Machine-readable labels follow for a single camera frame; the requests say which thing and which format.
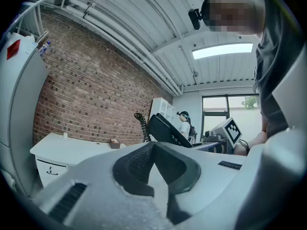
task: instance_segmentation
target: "window pane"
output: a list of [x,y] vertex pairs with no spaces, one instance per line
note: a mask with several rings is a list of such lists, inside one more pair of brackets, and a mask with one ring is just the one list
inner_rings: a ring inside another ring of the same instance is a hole
[[218,126],[221,122],[226,120],[226,116],[206,116],[204,118],[203,124],[203,135],[208,130],[212,130],[214,127]]
[[203,98],[202,102],[203,102],[204,111],[211,111],[211,112],[227,111],[226,97]]
[[250,141],[261,131],[258,96],[229,97],[230,116],[242,132],[242,139]]

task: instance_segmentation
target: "window frame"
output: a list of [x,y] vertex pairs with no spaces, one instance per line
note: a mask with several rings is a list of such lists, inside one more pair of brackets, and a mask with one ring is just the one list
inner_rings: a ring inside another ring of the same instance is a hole
[[[201,139],[204,136],[204,121],[205,121],[205,116],[225,116],[226,119],[230,117],[230,108],[229,108],[229,97],[238,97],[238,96],[259,96],[259,94],[224,94],[224,95],[209,95],[209,96],[202,96],[201,97],[201,106],[202,106],[202,122],[201,122]],[[227,111],[219,111],[219,112],[210,112],[210,111],[204,111],[203,110],[203,99],[205,98],[216,98],[216,97],[225,97],[226,98],[226,108]]]

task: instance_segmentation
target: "window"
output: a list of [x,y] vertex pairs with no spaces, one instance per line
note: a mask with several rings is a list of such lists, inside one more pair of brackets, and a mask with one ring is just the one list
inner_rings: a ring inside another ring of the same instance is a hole
[[261,131],[259,96],[203,97],[202,136],[229,117],[240,128],[243,140],[255,138]]

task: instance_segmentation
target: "person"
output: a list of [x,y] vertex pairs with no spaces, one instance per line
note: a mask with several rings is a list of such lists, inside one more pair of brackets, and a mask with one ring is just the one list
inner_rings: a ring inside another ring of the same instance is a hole
[[197,133],[195,128],[191,125],[191,118],[189,113],[183,111],[179,114],[179,119],[182,122],[179,131],[180,133],[191,143],[194,144],[196,140]]
[[269,137],[288,127],[272,91],[284,78],[304,44],[301,29],[289,14],[279,0],[203,2],[201,18],[211,31],[254,35],[260,40],[256,50],[253,90],[259,90],[262,129],[248,146],[235,147],[237,155],[247,155],[250,148],[265,143]]

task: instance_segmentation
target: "green foliage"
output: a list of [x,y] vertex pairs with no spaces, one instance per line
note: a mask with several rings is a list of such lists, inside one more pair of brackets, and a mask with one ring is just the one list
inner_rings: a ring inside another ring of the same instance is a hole
[[245,106],[247,110],[257,109],[255,104],[257,103],[257,96],[245,96],[245,101],[242,101],[242,105]]

